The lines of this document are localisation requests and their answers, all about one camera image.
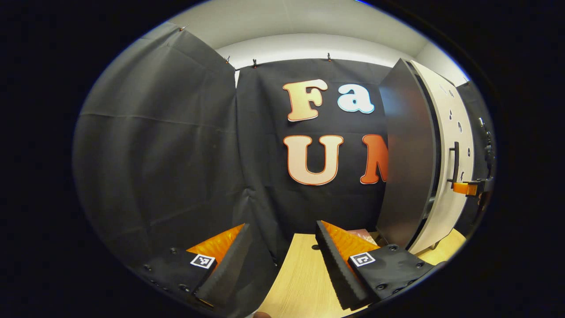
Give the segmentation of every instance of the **white wall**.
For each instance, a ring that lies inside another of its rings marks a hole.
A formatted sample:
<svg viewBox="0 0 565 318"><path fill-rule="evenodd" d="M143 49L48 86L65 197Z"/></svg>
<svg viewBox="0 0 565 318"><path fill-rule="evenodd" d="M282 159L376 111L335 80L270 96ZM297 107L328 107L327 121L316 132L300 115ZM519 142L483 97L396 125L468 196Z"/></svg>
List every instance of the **white wall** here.
<svg viewBox="0 0 565 318"><path fill-rule="evenodd" d="M211 0L170 20L213 49L273 35L354 37L416 56L428 40L404 22L353 0Z"/></svg>
<svg viewBox="0 0 565 318"><path fill-rule="evenodd" d="M414 59L459 86L469 81L462 69L435 44L427 43Z"/></svg>
<svg viewBox="0 0 565 318"><path fill-rule="evenodd" d="M414 59L401 51L358 38L299 33L254 38L216 50L237 68L288 59L327 58L348 59L393 67L399 58ZM236 71L236 85L239 72Z"/></svg>

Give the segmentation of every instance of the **black foam pad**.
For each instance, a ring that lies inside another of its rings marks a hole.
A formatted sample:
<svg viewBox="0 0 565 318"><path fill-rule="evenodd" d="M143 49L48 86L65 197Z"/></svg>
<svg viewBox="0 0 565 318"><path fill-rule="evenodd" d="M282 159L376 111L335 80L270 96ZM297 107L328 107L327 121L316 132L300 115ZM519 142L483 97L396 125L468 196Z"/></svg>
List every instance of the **black foam pad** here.
<svg viewBox="0 0 565 318"><path fill-rule="evenodd" d="M196 291L196 297L211 304L224 305L240 276L247 252L251 245L249 224L237 234L224 259L204 284Z"/></svg>
<svg viewBox="0 0 565 318"><path fill-rule="evenodd" d="M350 256L348 262L379 300L399 292L433 268L396 244Z"/></svg>
<svg viewBox="0 0 565 318"><path fill-rule="evenodd" d="M135 271L167 294L193 303L194 294L217 264L213 257L173 247Z"/></svg>
<svg viewBox="0 0 565 318"><path fill-rule="evenodd" d="M373 301L371 293L357 280L337 251L328 230L316 222L316 241L342 309L355 310Z"/></svg>

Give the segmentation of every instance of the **black fabric backdrop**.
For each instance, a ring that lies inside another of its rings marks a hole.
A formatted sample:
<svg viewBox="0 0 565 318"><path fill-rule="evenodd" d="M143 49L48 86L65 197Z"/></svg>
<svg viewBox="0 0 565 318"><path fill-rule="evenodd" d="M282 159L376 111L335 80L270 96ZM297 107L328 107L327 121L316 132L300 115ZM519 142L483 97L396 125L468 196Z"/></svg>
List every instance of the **black fabric backdrop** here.
<svg viewBox="0 0 565 318"><path fill-rule="evenodd" d="M260 217L261 231L277 261L284 257L294 233L315 231L316 220L325 220L344 229L374 230L385 190L382 180L361 184L365 173L366 134L381 135L386 142L383 103L378 84L390 68L369 63L326 59L301 59L245 67L237 83L237 131L244 176ZM322 105L312 106L318 117L290 122L290 99L283 85L307 80L324 80ZM340 109L338 88L359 84L368 90L375 110L369 114ZM308 186L293 180L287 168L289 135L312 138L307 167L324 169L324 146L319 138L340 135L338 172L321 186Z"/></svg>
<svg viewBox="0 0 565 318"><path fill-rule="evenodd" d="M165 23L106 69L76 125L73 171L85 213L106 246L138 267L241 223L250 252L222 316L257 309L276 274L250 208L239 161L234 69Z"/></svg>
<svg viewBox="0 0 565 318"><path fill-rule="evenodd" d="M75 131L73 170L85 213L126 266L190 247L241 223L253 243L234 293L216 312L257 309L294 233L315 221L373 230L385 183L361 184L367 134L386 142L378 84L389 67L325 59L234 69L187 31L165 23L122 52L98 79ZM283 85L324 80L315 119L290 122ZM375 109L346 112L338 88L359 84ZM323 135L340 135L338 172L322 186L294 181L283 138L307 135L307 167L324 169Z"/></svg>

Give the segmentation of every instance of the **door handle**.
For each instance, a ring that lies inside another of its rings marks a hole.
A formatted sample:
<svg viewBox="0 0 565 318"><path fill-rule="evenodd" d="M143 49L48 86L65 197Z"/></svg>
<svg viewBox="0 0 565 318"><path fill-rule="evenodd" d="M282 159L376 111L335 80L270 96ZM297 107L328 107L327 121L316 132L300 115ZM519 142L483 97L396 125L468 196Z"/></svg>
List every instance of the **door handle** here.
<svg viewBox="0 0 565 318"><path fill-rule="evenodd" d="M447 181L451 182L451 188L453 189L453 183L457 181L457 175L459 174L459 142L455 142L455 146L453 148L449 148L449 151L455 151L455 164L453 166L453 178L447 179Z"/></svg>

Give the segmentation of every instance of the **table surface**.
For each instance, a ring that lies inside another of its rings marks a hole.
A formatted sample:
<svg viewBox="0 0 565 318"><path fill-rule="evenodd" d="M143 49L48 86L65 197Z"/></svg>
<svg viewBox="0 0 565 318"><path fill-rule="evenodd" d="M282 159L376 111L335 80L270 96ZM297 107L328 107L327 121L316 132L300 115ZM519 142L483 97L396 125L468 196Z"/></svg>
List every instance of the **table surface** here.
<svg viewBox="0 0 565 318"><path fill-rule="evenodd" d="M432 250L416 254L420 259L436 265L451 257L465 242L455 229ZM258 311L272 318L339 318L355 311L342 310L328 271L319 250L313 250L317 241L314 234L295 234L275 282Z"/></svg>

